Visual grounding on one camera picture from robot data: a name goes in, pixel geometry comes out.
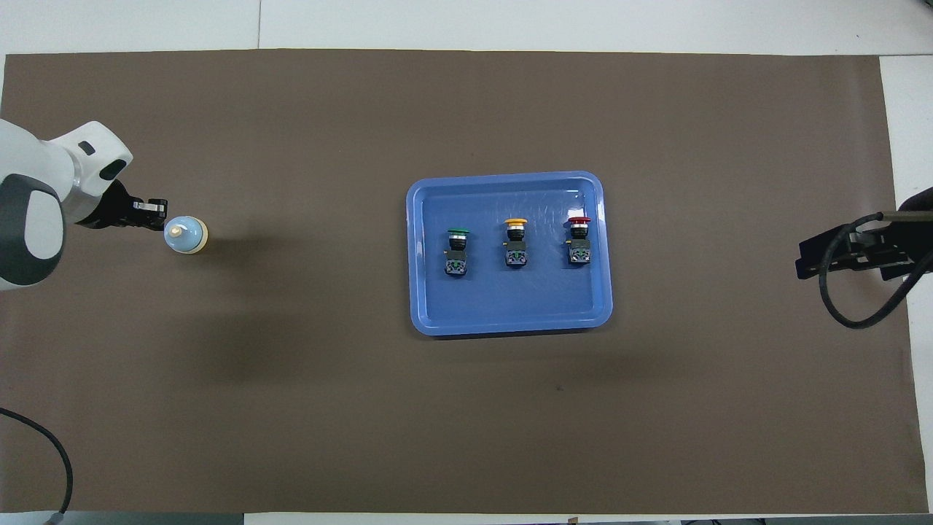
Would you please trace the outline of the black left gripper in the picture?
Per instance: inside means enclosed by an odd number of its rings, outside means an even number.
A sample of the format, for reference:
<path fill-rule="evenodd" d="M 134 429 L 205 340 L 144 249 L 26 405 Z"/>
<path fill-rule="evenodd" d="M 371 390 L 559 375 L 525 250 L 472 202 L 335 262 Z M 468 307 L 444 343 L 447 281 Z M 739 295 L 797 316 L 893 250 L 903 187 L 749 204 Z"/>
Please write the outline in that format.
<path fill-rule="evenodd" d="M 113 182 L 93 212 L 79 220 L 77 225 L 90 229 L 136 227 L 163 232 L 167 211 L 166 199 L 153 198 L 144 202 L 130 195 L 122 182 Z"/>

